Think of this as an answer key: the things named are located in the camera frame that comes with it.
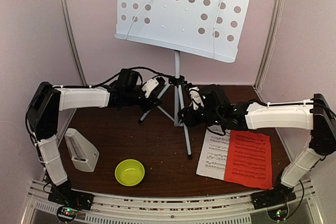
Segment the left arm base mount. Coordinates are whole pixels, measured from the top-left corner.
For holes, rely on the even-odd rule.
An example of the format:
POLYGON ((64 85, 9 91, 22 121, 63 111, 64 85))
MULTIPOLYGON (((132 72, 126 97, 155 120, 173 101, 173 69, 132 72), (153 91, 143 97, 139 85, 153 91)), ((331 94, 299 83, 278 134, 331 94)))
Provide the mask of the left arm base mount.
POLYGON ((60 205, 56 210, 56 217, 61 222, 71 222, 77 217, 79 211, 91 210, 93 199, 93 194, 73 190, 70 199, 66 199, 55 190, 52 190, 48 196, 49 201, 60 205))

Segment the white perforated music stand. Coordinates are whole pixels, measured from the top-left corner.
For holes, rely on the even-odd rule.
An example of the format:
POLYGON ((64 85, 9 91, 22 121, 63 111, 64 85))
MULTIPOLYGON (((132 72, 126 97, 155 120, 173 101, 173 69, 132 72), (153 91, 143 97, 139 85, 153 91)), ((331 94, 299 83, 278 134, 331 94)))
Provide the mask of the white perforated music stand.
POLYGON ((115 37, 232 63, 250 0, 117 0, 115 37))

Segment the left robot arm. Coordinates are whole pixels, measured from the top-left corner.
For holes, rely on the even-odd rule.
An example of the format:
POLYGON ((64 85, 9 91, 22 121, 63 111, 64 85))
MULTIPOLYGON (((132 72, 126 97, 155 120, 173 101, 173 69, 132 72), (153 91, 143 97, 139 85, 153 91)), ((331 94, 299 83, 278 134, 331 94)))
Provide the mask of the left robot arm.
POLYGON ((81 108, 117 108, 137 105, 143 112, 161 105, 153 91, 165 84, 163 73, 138 86, 139 68, 122 69, 103 83, 92 86, 55 86, 42 82, 30 101, 25 124, 30 140, 52 186, 52 193, 64 205, 76 197, 63 167, 57 146, 59 112, 81 108))

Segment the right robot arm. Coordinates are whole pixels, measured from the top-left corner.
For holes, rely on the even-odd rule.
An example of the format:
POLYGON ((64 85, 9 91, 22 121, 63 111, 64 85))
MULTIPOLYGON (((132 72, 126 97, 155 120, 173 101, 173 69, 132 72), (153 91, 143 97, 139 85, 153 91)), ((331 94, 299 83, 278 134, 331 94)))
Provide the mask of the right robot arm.
POLYGON ((269 192, 272 203, 279 204, 316 163, 335 152, 335 113, 325 97, 316 93, 311 99, 285 103, 257 100, 231 103, 218 85, 197 89, 187 85, 192 105, 182 108, 178 117, 187 127, 198 124, 219 125, 222 131, 249 131, 263 128, 309 130, 311 139, 298 157, 282 172, 279 184, 269 192))

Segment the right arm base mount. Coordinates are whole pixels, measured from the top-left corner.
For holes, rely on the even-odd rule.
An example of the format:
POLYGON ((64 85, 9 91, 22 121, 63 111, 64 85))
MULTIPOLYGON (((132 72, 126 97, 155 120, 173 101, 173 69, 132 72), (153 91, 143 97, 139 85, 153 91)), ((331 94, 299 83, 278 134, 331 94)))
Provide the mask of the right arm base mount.
POLYGON ((293 188, 282 184, 251 195, 254 209, 267 209, 268 217, 273 221, 284 221, 289 216, 288 202, 295 199, 293 188))

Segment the red sheet music page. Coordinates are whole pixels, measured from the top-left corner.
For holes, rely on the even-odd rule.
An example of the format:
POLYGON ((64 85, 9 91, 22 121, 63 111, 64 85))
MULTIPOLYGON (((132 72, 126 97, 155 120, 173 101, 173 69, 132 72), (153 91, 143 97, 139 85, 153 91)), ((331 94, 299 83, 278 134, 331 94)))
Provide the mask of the red sheet music page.
POLYGON ((224 181, 258 189, 272 188, 270 137, 231 131, 224 181))

